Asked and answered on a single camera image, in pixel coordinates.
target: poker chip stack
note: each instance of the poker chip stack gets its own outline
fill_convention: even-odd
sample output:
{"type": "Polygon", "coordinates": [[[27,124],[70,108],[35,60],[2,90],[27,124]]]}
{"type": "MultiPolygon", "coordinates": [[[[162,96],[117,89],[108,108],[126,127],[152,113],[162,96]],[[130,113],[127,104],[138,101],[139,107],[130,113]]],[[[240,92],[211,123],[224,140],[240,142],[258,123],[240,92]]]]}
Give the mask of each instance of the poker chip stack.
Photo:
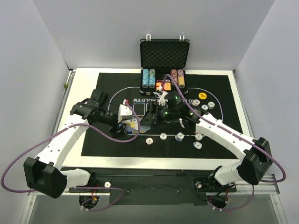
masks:
{"type": "Polygon", "coordinates": [[[149,86],[149,70],[148,69],[143,69],[142,72],[142,87],[143,88],[148,88],[149,86]]]}
{"type": "Polygon", "coordinates": [[[181,132],[177,133],[176,136],[174,136],[175,140],[177,141],[182,141],[184,137],[185,137],[184,134],[181,132]]]}
{"type": "Polygon", "coordinates": [[[176,84],[178,84],[178,73],[176,69],[171,70],[171,76],[173,77],[174,81],[176,81],[176,84]]]}
{"type": "Polygon", "coordinates": [[[182,69],[178,70],[178,86],[180,89],[185,88],[184,71],[182,69]]]}
{"type": "Polygon", "coordinates": [[[155,88],[156,87],[156,75],[155,75],[155,70],[151,69],[149,70],[149,87],[150,88],[155,88]]]}

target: black felt mat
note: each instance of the black felt mat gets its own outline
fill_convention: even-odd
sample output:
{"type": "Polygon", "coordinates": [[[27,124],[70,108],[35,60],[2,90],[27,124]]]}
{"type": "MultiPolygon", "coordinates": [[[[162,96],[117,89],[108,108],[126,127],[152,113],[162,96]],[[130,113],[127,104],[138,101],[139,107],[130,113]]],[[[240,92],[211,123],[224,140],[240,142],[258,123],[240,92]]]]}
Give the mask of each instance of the black felt mat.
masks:
{"type": "MultiPolygon", "coordinates": [[[[128,99],[130,105],[134,106],[137,114],[143,115],[144,107],[148,103],[148,100],[155,99],[155,97],[140,95],[140,78],[140,74],[100,73],[96,88],[109,93],[110,98],[113,97],[109,110],[113,112],[117,111],[119,104],[122,103],[124,99],[128,99]]],[[[209,110],[209,112],[217,119],[221,119],[222,108],[223,123],[242,133],[233,93],[227,76],[186,75],[186,85],[188,86],[187,99],[199,99],[198,95],[200,92],[206,93],[207,98],[205,100],[199,99],[201,101],[200,105],[207,104],[209,101],[215,102],[215,108],[209,110]]],[[[95,126],[108,133],[108,126],[102,124],[95,124],[95,126]]],[[[178,132],[182,132],[186,135],[194,134],[190,130],[181,128],[180,125],[153,127],[145,134],[177,134],[178,132]]],[[[200,150],[193,147],[194,141],[194,137],[191,136],[186,136],[182,142],[177,142],[173,136],[168,136],[166,140],[161,140],[159,136],[141,135],[135,141],[123,144],[112,142],[100,136],[95,131],[88,129],[85,135],[82,156],[236,158],[230,151],[208,137],[204,137],[202,140],[201,143],[203,147],[200,150]],[[145,140],[148,137],[154,140],[152,145],[146,144],[145,140]]]]}

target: poker chip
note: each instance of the poker chip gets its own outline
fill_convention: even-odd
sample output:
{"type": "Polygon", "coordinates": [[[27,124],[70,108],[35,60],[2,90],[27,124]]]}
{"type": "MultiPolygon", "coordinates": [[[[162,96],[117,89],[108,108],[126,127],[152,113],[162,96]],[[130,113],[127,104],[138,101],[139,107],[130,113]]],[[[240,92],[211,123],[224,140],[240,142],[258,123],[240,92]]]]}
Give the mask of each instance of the poker chip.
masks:
{"type": "Polygon", "coordinates": [[[198,106],[200,104],[200,101],[198,99],[195,99],[193,102],[192,102],[192,105],[193,106],[198,106]]]}
{"type": "Polygon", "coordinates": [[[146,144],[151,145],[154,143],[154,140],[152,138],[147,138],[146,139],[146,144]]]}
{"type": "Polygon", "coordinates": [[[214,107],[215,107],[215,103],[214,102],[208,102],[208,104],[207,104],[207,107],[209,108],[209,109],[213,109],[214,107]]]}
{"type": "Polygon", "coordinates": [[[160,134],[160,139],[162,139],[162,140],[167,139],[167,134],[165,134],[165,133],[161,133],[161,134],[160,134]]]}
{"type": "Polygon", "coordinates": [[[181,132],[177,133],[176,136],[174,136],[175,140],[177,141],[182,141],[184,137],[185,137],[184,134],[181,132]]]}
{"type": "Polygon", "coordinates": [[[201,144],[200,142],[198,142],[198,141],[195,141],[195,142],[193,143],[193,146],[194,146],[196,149],[201,149],[201,148],[202,148],[202,144],[201,144]]]}
{"type": "Polygon", "coordinates": [[[201,141],[202,138],[203,138],[202,134],[199,134],[199,133],[198,133],[198,134],[195,135],[195,140],[196,140],[196,141],[201,141]]]}
{"type": "Polygon", "coordinates": [[[205,105],[205,104],[203,104],[203,105],[201,106],[201,108],[202,108],[203,110],[205,110],[205,111],[207,111],[207,110],[209,109],[209,107],[208,107],[207,105],[205,105]]]}

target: metal bracket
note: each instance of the metal bracket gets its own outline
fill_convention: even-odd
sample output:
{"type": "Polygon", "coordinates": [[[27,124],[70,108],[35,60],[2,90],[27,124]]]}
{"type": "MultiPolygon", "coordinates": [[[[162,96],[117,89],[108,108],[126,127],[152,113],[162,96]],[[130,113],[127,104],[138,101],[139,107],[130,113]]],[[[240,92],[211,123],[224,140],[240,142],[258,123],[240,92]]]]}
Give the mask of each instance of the metal bracket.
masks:
{"type": "Polygon", "coordinates": [[[179,41],[184,41],[184,40],[185,40],[185,34],[180,34],[179,41]]]}
{"type": "Polygon", "coordinates": [[[150,34],[146,34],[145,39],[146,39],[146,41],[150,41],[151,40],[151,35],[150,34]]]}

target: white backdrop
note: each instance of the white backdrop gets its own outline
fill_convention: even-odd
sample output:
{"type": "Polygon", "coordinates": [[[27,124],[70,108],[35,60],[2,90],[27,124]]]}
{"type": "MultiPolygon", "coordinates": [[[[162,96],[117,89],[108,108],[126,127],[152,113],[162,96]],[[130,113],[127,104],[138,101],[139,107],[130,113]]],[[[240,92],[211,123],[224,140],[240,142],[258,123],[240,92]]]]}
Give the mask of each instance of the white backdrop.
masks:
{"type": "Polygon", "coordinates": [[[34,0],[70,68],[140,68],[139,40],[191,40],[187,68],[236,69],[274,0],[34,0]]]}
{"type": "MultiPolygon", "coordinates": [[[[269,140],[285,168],[279,189],[289,224],[299,220],[298,12],[298,0],[276,0],[236,70],[254,134],[269,140]]],[[[273,170],[281,178],[275,165],[273,170]]]]}
{"type": "MultiPolygon", "coordinates": [[[[2,0],[0,29],[2,175],[15,157],[52,134],[68,70],[31,0],[2,0]]],[[[8,172],[8,187],[27,189],[25,158],[8,172]]],[[[0,223],[19,223],[26,198],[0,187],[0,223]]]]}

